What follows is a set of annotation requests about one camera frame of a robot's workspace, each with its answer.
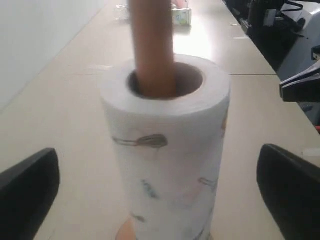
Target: paper towel roll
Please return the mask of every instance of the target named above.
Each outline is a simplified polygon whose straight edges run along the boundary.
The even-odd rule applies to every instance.
[[[230,99],[214,63],[176,55],[178,97],[139,95],[135,63],[101,86],[115,154],[138,240],[207,240]]]

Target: white wall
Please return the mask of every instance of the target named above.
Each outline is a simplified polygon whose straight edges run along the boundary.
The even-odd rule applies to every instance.
[[[0,0],[0,111],[107,0]]]

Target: wooden base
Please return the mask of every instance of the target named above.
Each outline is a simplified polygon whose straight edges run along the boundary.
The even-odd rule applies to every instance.
[[[136,240],[134,228],[131,219],[128,219],[120,228],[115,240]]]

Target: table surface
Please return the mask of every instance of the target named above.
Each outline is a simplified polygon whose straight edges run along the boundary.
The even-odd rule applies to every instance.
[[[130,26],[107,6],[0,115],[0,171],[55,148],[57,198],[36,240],[112,240],[128,217],[98,84],[108,66],[133,57]],[[214,61],[232,75],[229,119],[212,234],[215,240],[282,240],[256,182],[263,144],[297,155],[320,136],[221,0],[191,2],[192,28],[177,28],[176,53]],[[318,158],[308,159],[320,166]]]

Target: wooden rod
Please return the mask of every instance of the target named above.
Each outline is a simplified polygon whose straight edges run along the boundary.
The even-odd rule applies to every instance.
[[[129,0],[129,10],[141,94],[175,97],[171,0]]]

